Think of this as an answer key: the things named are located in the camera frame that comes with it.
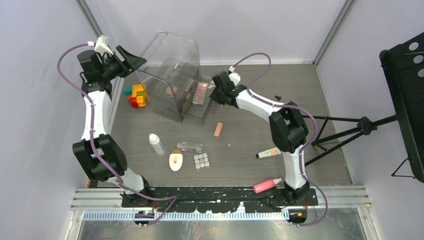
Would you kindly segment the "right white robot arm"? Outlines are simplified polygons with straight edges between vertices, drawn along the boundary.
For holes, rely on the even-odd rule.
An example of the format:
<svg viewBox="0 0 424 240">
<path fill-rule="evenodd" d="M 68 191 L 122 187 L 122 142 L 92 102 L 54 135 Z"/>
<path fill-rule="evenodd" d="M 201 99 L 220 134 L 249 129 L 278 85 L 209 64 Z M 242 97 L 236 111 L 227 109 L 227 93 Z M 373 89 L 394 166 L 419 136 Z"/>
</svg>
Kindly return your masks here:
<svg viewBox="0 0 424 240">
<path fill-rule="evenodd" d="M 269 123 L 272 141 L 283 155 L 285 198 L 291 205 L 299 205 L 310 189 L 304 161 L 309 130 L 300 108 L 294 102 L 279 103 L 254 93 L 239 83 L 235 72 L 221 71 L 211 79 L 215 85 L 211 100 L 246 110 Z"/>
</svg>

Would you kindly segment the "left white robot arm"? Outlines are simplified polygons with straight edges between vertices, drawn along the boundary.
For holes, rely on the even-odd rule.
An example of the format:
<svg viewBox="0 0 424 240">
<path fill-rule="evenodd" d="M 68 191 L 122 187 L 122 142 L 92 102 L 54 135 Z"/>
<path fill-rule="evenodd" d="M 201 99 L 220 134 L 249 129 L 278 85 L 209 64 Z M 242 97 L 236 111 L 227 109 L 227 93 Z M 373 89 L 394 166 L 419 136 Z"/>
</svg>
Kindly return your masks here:
<svg viewBox="0 0 424 240">
<path fill-rule="evenodd" d="M 146 63 L 122 46 L 116 52 L 85 50 L 77 55 L 83 71 L 81 94 L 86 112 L 81 140 L 72 145 L 72 152 L 87 177 L 92 181 L 108 182 L 124 189 L 121 196 L 141 207 L 153 202 L 148 181 L 129 167 L 123 150 L 111 136 L 109 111 L 116 77 L 125 78 Z"/>
</svg>

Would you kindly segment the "grey square sample palette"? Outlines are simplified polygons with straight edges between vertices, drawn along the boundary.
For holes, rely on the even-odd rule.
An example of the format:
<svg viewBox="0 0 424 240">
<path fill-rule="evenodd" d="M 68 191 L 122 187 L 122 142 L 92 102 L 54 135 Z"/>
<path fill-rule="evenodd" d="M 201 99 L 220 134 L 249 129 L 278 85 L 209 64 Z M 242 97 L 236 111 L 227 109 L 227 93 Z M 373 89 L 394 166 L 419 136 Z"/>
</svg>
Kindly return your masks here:
<svg viewBox="0 0 424 240">
<path fill-rule="evenodd" d="M 208 169 L 211 166 L 210 159 L 207 153 L 200 153 L 193 156 L 195 170 Z"/>
</svg>

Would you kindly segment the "pink round powder puff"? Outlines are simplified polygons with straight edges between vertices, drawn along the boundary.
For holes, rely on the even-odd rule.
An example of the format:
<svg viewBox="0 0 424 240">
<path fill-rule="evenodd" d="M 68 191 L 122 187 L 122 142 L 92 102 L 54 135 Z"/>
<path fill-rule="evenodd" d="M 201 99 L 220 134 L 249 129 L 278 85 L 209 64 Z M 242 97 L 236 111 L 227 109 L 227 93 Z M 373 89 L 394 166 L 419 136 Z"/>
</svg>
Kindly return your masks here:
<svg viewBox="0 0 424 240">
<path fill-rule="evenodd" d="M 167 96 L 172 97 L 175 96 L 175 94 L 178 93 L 178 88 L 176 86 L 168 86 L 165 90 L 165 93 Z"/>
</svg>

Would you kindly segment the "clear acrylic drawer organizer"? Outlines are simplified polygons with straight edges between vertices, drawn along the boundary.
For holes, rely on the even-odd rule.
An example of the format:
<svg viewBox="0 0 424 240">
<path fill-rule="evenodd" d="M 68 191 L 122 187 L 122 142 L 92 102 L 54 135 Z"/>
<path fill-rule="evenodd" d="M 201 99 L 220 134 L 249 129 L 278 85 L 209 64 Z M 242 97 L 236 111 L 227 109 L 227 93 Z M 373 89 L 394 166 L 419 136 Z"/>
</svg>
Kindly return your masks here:
<svg viewBox="0 0 424 240">
<path fill-rule="evenodd" d="M 152 110 L 181 123 L 183 108 L 200 75 L 198 43 L 187 36 L 159 31 L 140 55 L 146 63 L 136 74 L 143 85 Z M 167 87 L 177 87 L 175 96 L 167 96 Z"/>
</svg>

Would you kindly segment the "eyeshadow palette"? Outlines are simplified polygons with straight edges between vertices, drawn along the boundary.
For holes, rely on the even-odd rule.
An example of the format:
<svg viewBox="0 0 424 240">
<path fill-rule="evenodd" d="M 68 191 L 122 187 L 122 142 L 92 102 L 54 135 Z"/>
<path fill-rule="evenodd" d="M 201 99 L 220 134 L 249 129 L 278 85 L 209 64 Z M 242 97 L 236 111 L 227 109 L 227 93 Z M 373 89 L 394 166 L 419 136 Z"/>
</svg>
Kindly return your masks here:
<svg viewBox="0 0 424 240">
<path fill-rule="evenodd" d="M 203 105 L 205 98 L 206 98 L 208 86 L 209 86 L 208 83 L 201 82 L 201 81 L 197 84 L 195 92 L 194 92 L 194 96 L 193 96 L 193 99 L 192 99 L 193 104 Z"/>
</svg>

